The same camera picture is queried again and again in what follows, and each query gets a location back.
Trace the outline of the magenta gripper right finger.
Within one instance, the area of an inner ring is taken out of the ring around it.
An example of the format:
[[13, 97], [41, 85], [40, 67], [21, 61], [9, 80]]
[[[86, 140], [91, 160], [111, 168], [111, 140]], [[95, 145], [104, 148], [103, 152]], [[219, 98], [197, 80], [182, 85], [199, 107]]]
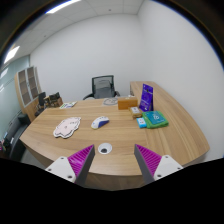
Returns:
[[134, 147], [134, 155], [146, 184], [160, 180], [182, 169], [182, 166], [171, 156], [161, 156], [138, 144]]

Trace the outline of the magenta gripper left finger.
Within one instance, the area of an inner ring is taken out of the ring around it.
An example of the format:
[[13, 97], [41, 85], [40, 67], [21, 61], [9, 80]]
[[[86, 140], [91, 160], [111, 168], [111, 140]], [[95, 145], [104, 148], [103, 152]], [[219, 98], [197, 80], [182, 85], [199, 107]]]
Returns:
[[94, 156], [95, 148], [90, 145], [69, 157], [59, 157], [46, 168], [46, 171], [79, 186], [84, 186]]

